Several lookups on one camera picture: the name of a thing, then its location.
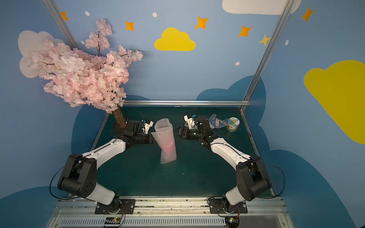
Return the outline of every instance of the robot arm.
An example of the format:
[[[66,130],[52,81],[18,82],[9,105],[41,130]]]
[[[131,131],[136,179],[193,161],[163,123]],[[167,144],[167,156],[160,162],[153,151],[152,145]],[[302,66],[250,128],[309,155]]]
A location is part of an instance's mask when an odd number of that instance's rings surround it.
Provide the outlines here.
[[[271,188],[269,176],[260,157],[251,157],[239,151],[224,138],[213,133],[207,118],[200,118],[195,124],[198,126],[197,129],[180,127],[179,137],[199,140],[204,147],[221,156],[236,170],[237,186],[222,197],[226,211],[235,210],[238,203],[251,201]]]
[[[134,144],[154,143],[153,136],[148,133],[149,127],[152,125],[153,122],[149,120],[146,120],[143,125],[137,121],[129,121],[127,128],[118,138],[112,139],[105,145],[82,155],[70,155],[66,161],[68,165],[64,167],[57,187],[63,191],[97,202],[96,214],[98,212],[100,214],[119,213],[119,194],[97,183],[97,169]]]

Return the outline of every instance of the black cable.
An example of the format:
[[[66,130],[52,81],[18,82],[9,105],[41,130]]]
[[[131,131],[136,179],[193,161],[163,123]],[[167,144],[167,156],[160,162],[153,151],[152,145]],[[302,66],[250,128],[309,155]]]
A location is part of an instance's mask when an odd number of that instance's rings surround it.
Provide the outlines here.
[[[121,222],[121,224],[118,227],[120,227],[121,225],[123,225],[123,223],[125,222],[125,220],[126,220],[126,214],[124,214],[124,220],[123,220],[123,222]]]
[[[200,121],[200,120],[201,120],[201,119],[200,119],[200,115],[199,115],[199,113],[198,113],[198,109],[196,108],[196,106],[195,106],[195,113],[196,113],[196,115],[195,115],[195,119],[196,119],[196,117],[197,117],[197,116],[199,116],[199,121]]]
[[[131,110],[129,110],[129,112],[127,113],[127,121],[128,121],[129,113],[130,113],[131,111],[137,111],[137,112],[139,112],[139,113],[142,115],[142,120],[144,120],[144,119],[145,119],[145,117],[143,116],[143,114],[142,114],[140,111],[138,111],[137,109],[131,109]]]
[[[83,158],[83,157],[80,157],[80,158],[78,158],[78,159],[76,159],[76,160],[74,160],[74,161],[71,161],[71,162],[69,162],[69,163],[66,163],[64,166],[62,166],[54,175],[53,175],[53,177],[52,177],[52,179],[51,179],[51,182],[49,183],[49,193],[51,194],[51,196],[53,196],[54,198],[57,198],[57,199],[59,199],[59,200],[71,200],[71,199],[75,199],[75,198],[77,198],[78,196],[75,196],[75,197],[68,197],[68,198],[60,198],[60,197],[57,197],[57,196],[55,196],[53,193],[52,193],[52,191],[51,191],[51,185],[52,185],[52,182],[53,182],[53,179],[54,179],[54,177],[57,175],[57,173],[61,170],[61,169],[63,169],[66,165],[68,165],[68,164],[71,164],[71,163],[73,163],[73,162],[75,162],[75,161],[77,161],[77,160],[79,160],[79,159],[81,159],[81,158]]]
[[[110,144],[107,144],[107,145],[105,145],[105,146],[103,146],[102,148],[100,148],[100,149],[97,149],[96,151],[93,151],[94,153],[95,152],[97,152],[97,151],[99,151],[99,150],[101,150],[101,149],[103,149],[103,148],[105,148],[106,146],[108,146],[108,145],[110,145]],[[82,158],[84,158],[84,157],[86,157],[86,156],[89,156],[89,155],[91,155],[91,154],[88,154],[88,155],[85,155],[85,156],[81,156],[81,157],[79,157],[78,159],[76,159],[76,160],[74,160],[74,161],[71,161],[71,162],[69,162],[69,163],[67,163],[67,164],[65,164],[64,166],[62,166],[54,175],[53,175],[53,177],[52,177],[52,179],[51,179],[51,182],[49,183],[49,193],[51,194],[51,196],[53,196],[54,198],[57,198],[57,199],[59,199],[59,200],[72,200],[72,199],[75,199],[75,198],[78,198],[78,196],[75,196],[75,197],[68,197],[68,198],[60,198],[60,197],[57,197],[57,196],[55,196],[53,193],[52,193],[52,190],[51,190],[51,185],[52,185],[52,182],[53,182],[53,179],[56,177],[56,175],[57,175],[57,173],[61,170],[61,169],[63,169],[66,165],[68,165],[68,164],[71,164],[71,163],[73,163],[73,162],[75,162],[75,161],[77,161],[77,160],[79,160],[79,159],[82,159]]]
[[[236,152],[238,155],[241,155],[241,154],[240,154],[240,153],[238,153],[238,152],[237,152],[237,151],[236,151],[233,147],[231,147],[230,145],[224,144],[224,143],[212,143],[212,144],[210,144],[209,146],[214,145],[214,144],[222,144],[222,145],[224,145],[224,146],[228,146],[228,147],[230,147],[230,148],[231,148],[234,152]],[[261,199],[273,199],[273,198],[275,198],[275,197],[280,196],[280,195],[283,193],[284,189],[285,189],[285,175],[284,175],[284,171],[283,171],[281,168],[279,168],[279,167],[277,167],[277,166],[274,166],[274,165],[269,165],[269,164],[265,164],[265,163],[257,162],[257,161],[251,160],[251,159],[250,159],[250,161],[252,161],[252,162],[256,162],[256,163],[259,163],[259,164],[262,164],[262,165],[266,165],[266,166],[276,167],[276,168],[280,169],[281,173],[283,174],[283,188],[282,188],[282,190],[281,190],[281,192],[280,192],[279,194],[274,195],[274,196],[271,196],[271,197],[258,197],[258,198],[261,198]]]
[[[280,169],[281,173],[283,174],[283,188],[282,188],[282,190],[281,190],[281,192],[279,194],[274,195],[274,196],[271,196],[271,197],[258,197],[258,198],[261,198],[261,199],[272,199],[272,198],[275,198],[275,197],[280,196],[283,193],[284,189],[285,189],[285,175],[284,175],[284,171],[281,168],[279,168],[277,166],[274,166],[274,165],[264,164],[264,163],[261,163],[261,162],[256,162],[256,163],[259,163],[259,164],[262,164],[262,165],[266,165],[266,166],[276,167],[276,168]]]

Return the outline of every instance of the blue wall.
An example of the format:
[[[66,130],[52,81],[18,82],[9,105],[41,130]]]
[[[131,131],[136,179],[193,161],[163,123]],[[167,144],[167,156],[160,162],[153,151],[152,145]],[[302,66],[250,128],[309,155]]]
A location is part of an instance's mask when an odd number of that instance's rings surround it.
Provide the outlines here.
[[[21,227],[28,221],[29,227],[44,227],[56,200],[39,187],[48,186],[71,153],[72,128],[80,107],[71,108],[44,92],[46,80],[26,78],[20,72],[18,36],[22,31],[46,31],[63,39],[43,2],[4,1],[0,12],[4,22],[0,37],[0,226]],[[32,211],[29,202],[38,202],[42,209]],[[19,217],[22,208],[27,211]]]
[[[207,89],[228,89],[233,83],[253,75],[265,50],[259,43],[264,34],[271,36],[278,15],[233,14],[222,7],[222,0],[189,1],[108,1],[56,0],[60,11],[66,11],[67,25],[83,51],[81,41],[96,31],[95,21],[106,18],[113,35],[111,47],[118,45],[143,52],[142,61],[128,68],[129,82],[124,86],[127,96],[138,95],[150,100],[196,100]],[[209,18],[206,29],[196,28],[198,16]],[[134,22],[134,31],[126,31],[124,21]],[[252,27],[248,37],[238,35],[242,26]],[[187,32],[196,43],[192,51],[160,51],[154,42],[162,32],[174,27]],[[212,94],[210,100],[222,98]]]
[[[305,22],[308,7],[315,12]],[[283,196],[295,227],[365,224],[365,145],[339,128],[303,82],[313,68],[349,59],[365,63],[364,11],[364,1],[302,0],[266,65],[265,88],[255,89],[245,109],[260,155],[293,181]]]

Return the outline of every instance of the artificial cherry blossom tree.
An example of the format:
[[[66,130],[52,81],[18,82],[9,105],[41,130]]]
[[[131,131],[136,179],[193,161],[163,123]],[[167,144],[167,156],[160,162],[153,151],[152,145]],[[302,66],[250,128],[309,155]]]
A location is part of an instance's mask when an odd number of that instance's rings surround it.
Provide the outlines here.
[[[127,67],[131,62],[141,60],[140,51],[125,50],[119,46],[119,52],[110,51],[106,57],[100,51],[109,49],[107,36],[112,30],[105,19],[96,22],[97,33],[90,33],[86,40],[86,48],[96,48],[98,55],[90,55],[77,48],[73,50],[64,43],[56,46],[45,39],[44,46],[48,53],[41,55],[32,52],[27,63],[40,71],[39,77],[51,80],[44,90],[61,97],[71,107],[81,104],[113,113],[117,123],[124,128],[126,121],[119,107],[123,106],[126,93],[120,85],[127,83],[129,73]]]

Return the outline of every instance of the dark blue cloud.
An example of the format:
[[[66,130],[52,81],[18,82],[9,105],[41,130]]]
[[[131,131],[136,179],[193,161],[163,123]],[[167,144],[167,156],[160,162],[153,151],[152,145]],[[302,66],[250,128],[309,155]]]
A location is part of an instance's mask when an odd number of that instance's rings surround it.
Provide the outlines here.
[[[252,80],[253,75],[236,81],[228,89],[207,89],[201,92],[197,100],[243,100],[246,90]]]

